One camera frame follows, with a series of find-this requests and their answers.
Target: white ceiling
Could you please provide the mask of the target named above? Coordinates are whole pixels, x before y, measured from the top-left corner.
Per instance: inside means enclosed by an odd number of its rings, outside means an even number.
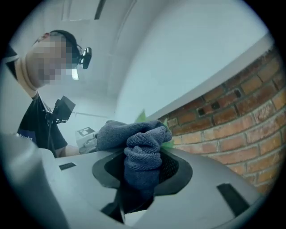
[[[12,44],[24,54],[41,34],[56,29],[69,31],[83,48],[92,48],[93,56],[88,69],[80,68],[79,81],[61,81],[62,90],[116,98],[136,50],[169,0],[106,0],[100,19],[94,20],[98,2],[47,1],[23,23]]]

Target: dark t-shirt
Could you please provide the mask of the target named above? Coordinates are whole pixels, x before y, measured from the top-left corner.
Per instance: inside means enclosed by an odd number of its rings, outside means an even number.
[[[17,53],[10,46],[8,46],[4,60],[5,58],[13,59],[13,57],[16,57],[16,55]],[[6,65],[10,69],[13,76],[17,79],[14,61],[6,61]],[[43,101],[38,93],[32,99],[33,101],[21,121],[18,134],[22,137],[30,139],[39,148],[51,150],[55,155],[54,150],[67,146],[67,142],[59,131],[58,126],[56,124],[52,124],[50,128],[50,145],[48,146],[49,126],[46,121],[46,113],[43,111]]]

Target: black slot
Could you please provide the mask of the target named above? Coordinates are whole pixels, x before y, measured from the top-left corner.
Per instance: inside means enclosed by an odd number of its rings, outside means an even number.
[[[234,94],[236,94],[236,97],[238,97],[238,98],[241,97],[241,94],[240,94],[240,91],[239,91],[239,90],[235,90],[235,91],[234,91]]]
[[[219,109],[220,108],[220,105],[219,105],[219,102],[214,102],[212,105],[211,105],[211,108],[213,109],[213,110],[217,110],[217,109]]]
[[[118,192],[116,193],[114,202],[106,205],[101,212],[120,223],[125,223],[123,207],[120,201],[120,194]]]
[[[231,184],[220,184],[217,186],[217,189],[223,196],[235,217],[239,216],[249,208],[249,204]]]
[[[67,163],[67,164],[59,165],[59,168],[61,170],[66,170],[66,169],[69,169],[69,168],[74,167],[74,166],[76,166],[76,164],[70,162],[70,163]]]
[[[202,116],[202,115],[204,115],[204,114],[205,114],[205,111],[204,111],[203,108],[198,109],[198,115],[199,115],[199,116]]]

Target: brick wall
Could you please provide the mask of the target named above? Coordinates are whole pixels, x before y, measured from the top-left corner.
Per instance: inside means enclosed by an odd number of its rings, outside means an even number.
[[[175,147],[226,164],[266,193],[286,145],[286,79],[273,47],[237,75],[161,117]]]

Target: black mesh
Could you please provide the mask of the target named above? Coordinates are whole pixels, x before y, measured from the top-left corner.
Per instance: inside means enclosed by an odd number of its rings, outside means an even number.
[[[179,163],[168,155],[161,153],[161,159],[159,183],[171,178],[179,169]]]

